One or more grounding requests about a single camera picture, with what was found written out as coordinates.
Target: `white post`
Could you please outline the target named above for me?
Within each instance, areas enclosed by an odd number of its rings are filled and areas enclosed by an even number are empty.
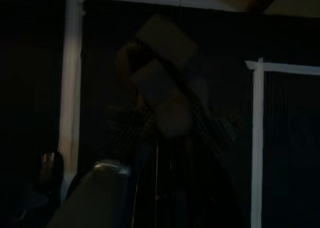
[[[82,0],[66,0],[58,147],[64,160],[62,200],[78,168],[82,15]]]
[[[263,147],[264,147],[264,67],[263,59],[246,62],[253,69],[251,228],[261,228]]]

